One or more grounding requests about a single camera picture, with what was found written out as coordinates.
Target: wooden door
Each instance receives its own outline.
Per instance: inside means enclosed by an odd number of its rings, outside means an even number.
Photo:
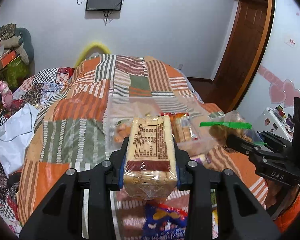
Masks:
[[[213,92],[208,98],[225,112],[231,110],[233,100],[255,59],[264,31],[267,5],[261,0],[239,2],[235,30],[214,79]]]

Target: silver screw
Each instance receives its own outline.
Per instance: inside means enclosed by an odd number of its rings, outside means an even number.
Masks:
[[[75,173],[75,169],[71,168],[71,169],[67,169],[66,174],[71,176]]]
[[[196,161],[189,161],[188,162],[188,165],[192,168],[196,167],[197,166],[197,162]]]
[[[225,169],[225,170],[224,170],[224,173],[225,173],[225,175],[227,175],[227,176],[232,176],[232,175],[233,175],[233,170],[231,170],[231,169]]]
[[[103,161],[102,166],[109,167],[111,165],[111,161]]]

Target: gray stuffed toy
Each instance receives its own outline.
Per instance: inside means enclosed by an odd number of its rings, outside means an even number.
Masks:
[[[31,35],[25,28],[16,28],[14,36],[2,40],[0,42],[1,46],[4,46],[4,52],[13,48],[26,65],[29,65],[33,60],[34,50],[31,44]]]

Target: baseboard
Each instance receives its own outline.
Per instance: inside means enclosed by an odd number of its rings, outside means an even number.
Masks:
[[[213,81],[209,78],[195,78],[195,77],[187,77],[187,79],[191,81],[199,81],[199,82],[208,82],[208,83],[213,83]]]

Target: plush toy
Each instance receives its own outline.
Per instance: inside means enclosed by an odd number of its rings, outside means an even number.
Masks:
[[[4,108],[6,108],[8,111],[11,111],[11,104],[13,99],[13,94],[11,90],[8,87],[7,82],[0,81],[0,94],[2,96],[1,101]]]
[[[13,37],[0,41],[0,47],[4,47],[4,52],[13,48],[21,60],[29,65],[34,57],[34,50],[31,44],[31,35],[25,28],[16,28]]]

